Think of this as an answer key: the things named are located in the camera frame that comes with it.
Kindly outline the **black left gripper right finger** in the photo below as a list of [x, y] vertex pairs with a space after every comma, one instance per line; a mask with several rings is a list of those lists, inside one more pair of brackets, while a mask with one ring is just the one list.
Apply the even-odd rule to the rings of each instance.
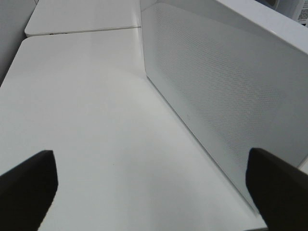
[[308, 229], [308, 176], [261, 148], [249, 151], [246, 187], [270, 231]]

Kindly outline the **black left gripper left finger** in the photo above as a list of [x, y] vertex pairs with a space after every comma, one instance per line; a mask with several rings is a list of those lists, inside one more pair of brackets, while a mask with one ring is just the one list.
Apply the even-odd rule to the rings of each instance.
[[37, 231], [58, 189], [52, 150], [41, 151], [0, 177], [0, 229]]

